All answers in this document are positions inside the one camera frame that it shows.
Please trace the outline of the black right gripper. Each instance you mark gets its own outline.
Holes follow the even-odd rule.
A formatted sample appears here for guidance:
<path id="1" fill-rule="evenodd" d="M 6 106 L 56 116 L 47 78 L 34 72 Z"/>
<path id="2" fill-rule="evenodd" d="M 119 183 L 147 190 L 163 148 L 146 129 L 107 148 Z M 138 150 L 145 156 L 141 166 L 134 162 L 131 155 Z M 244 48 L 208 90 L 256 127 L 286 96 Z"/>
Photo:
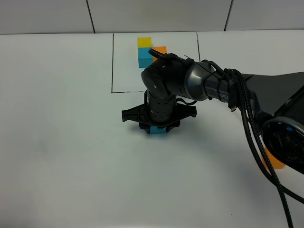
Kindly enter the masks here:
<path id="1" fill-rule="evenodd" d="M 196 117 L 197 109 L 195 106 L 175 104 L 172 109 L 159 113 L 150 110 L 147 104 L 141 104 L 134 108 L 122 111 L 122 121 L 127 120 L 138 122 L 139 128 L 150 133 L 151 126 L 166 127 L 166 132 L 179 127 L 182 119 Z"/>

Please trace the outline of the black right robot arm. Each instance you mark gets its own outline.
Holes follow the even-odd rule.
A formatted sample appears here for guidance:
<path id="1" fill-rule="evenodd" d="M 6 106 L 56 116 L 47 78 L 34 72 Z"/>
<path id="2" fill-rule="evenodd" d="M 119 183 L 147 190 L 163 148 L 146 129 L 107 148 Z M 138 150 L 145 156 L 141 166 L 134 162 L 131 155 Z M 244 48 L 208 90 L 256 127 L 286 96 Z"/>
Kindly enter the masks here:
<path id="1" fill-rule="evenodd" d="M 181 119 L 195 117 L 186 102 L 218 99 L 230 110 L 245 104 L 257 133 L 268 151 L 281 163 L 304 171 L 304 75 L 242 74 L 221 69 L 212 61 L 196 62 L 154 49 L 155 61 L 142 71 L 144 103 L 122 111 L 123 121 L 134 121 L 146 132 L 151 127 L 170 131 Z"/>

